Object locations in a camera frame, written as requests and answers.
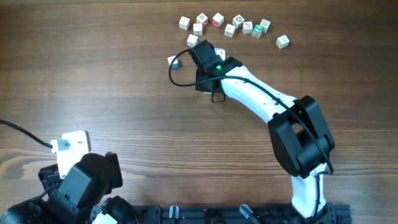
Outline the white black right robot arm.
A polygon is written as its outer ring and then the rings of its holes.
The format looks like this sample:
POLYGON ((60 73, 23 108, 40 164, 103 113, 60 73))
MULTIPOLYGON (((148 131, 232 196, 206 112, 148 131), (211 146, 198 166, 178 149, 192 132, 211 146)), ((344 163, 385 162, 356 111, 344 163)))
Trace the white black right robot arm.
POLYGON ((237 100, 267 124, 275 158, 292 178, 293 207, 304 218, 315 218, 326 204, 323 176, 335 147, 318 103, 273 89, 234 57, 221 58, 207 40, 188 53, 197 66, 196 90, 237 100))

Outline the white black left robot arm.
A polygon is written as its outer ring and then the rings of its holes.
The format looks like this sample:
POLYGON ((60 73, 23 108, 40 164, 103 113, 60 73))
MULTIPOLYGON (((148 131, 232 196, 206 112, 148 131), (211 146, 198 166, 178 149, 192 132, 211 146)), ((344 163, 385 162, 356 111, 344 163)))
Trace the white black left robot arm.
POLYGON ((119 196, 108 198, 99 214, 92 214, 103 196, 122 185, 115 153, 88 153, 59 184, 7 209, 1 223, 140 223, 135 208, 119 196))

